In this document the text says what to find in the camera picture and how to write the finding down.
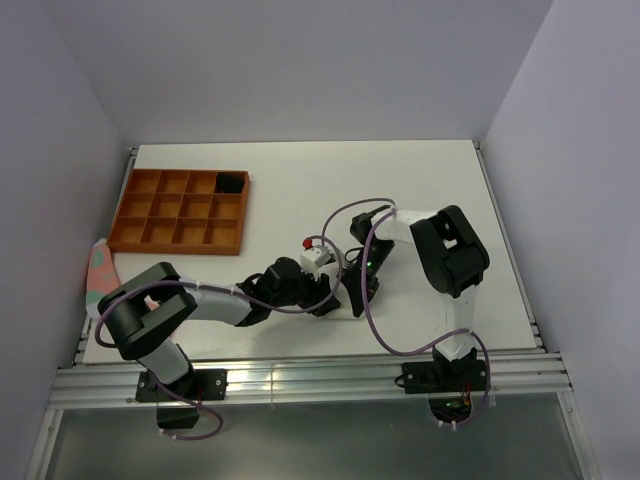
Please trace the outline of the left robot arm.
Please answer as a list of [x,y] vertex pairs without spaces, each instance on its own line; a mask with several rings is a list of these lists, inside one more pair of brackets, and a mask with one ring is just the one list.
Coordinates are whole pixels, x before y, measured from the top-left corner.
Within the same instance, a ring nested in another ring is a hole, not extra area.
[[195,386],[191,362],[171,340],[183,322],[249,327],[289,306],[295,314],[325,316],[341,308],[336,291],[327,274],[306,273],[288,257],[230,287],[197,286],[160,262],[103,297],[98,312],[121,357],[145,366],[170,398],[183,399]]

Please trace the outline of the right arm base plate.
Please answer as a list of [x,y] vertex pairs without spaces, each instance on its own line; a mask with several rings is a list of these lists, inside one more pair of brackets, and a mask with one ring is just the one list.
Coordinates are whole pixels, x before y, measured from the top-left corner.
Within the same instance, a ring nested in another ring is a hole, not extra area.
[[482,392],[488,380],[489,373],[482,360],[433,360],[403,363],[396,384],[406,394],[456,394]]

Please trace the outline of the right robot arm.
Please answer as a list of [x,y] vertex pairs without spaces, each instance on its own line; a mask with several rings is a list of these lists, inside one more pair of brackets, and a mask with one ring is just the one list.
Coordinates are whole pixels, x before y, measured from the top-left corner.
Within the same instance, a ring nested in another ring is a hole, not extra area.
[[342,276],[355,317],[368,313],[379,288],[377,273],[397,242],[415,247],[429,284],[445,308],[436,335],[435,383],[452,390],[468,374],[463,359],[475,349],[472,335],[477,287],[490,266],[489,254],[462,210],[450,205],[437,212],[382,206],[352,218],[351,235],[362,245]]

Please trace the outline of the black sock white stripes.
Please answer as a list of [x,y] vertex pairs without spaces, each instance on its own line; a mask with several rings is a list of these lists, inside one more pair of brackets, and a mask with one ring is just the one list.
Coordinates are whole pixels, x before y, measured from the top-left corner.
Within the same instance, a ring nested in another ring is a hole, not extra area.
[[214,192],[217,194],[241,194],[245,186],[243,172],[218,172]]

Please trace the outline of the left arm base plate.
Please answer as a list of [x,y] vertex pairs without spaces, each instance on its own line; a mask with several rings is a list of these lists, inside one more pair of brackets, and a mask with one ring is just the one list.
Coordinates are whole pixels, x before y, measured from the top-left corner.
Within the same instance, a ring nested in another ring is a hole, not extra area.
[[[226,387],[225,369],[196,369],[173,384],[165,386],[170,392],[190,401],[221,401],[225,398]],[[139,375],[135,401],[158,403],[175,401],[175,398],[158,386],[151,372],[144,371]]]

